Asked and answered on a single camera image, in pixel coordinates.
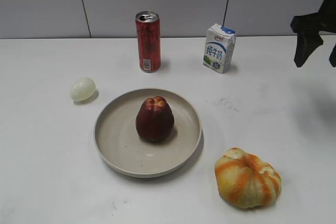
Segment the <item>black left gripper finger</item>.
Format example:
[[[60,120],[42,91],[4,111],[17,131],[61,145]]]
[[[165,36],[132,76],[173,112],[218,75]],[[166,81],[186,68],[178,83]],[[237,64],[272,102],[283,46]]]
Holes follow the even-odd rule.
[[[294,62],[298,68],[302,67],[308,57],[323,45],[318,31],[301,31],[297,34],[297,47]]]

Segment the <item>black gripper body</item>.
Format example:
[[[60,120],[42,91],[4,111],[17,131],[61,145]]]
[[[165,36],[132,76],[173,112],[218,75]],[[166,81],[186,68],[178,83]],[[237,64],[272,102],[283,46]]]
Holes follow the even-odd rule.
[[[335,33],[335,0],[323,0],[316,13],[294,16],[290,27],[295,33],[305,30]]]

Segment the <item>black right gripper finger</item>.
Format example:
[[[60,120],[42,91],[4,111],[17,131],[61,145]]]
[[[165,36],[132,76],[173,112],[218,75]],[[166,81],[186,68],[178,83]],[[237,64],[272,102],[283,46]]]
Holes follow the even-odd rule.
[[[333,50],[330,54],[329,62],[332,67],[336,67],[336,45],[333,47]]]

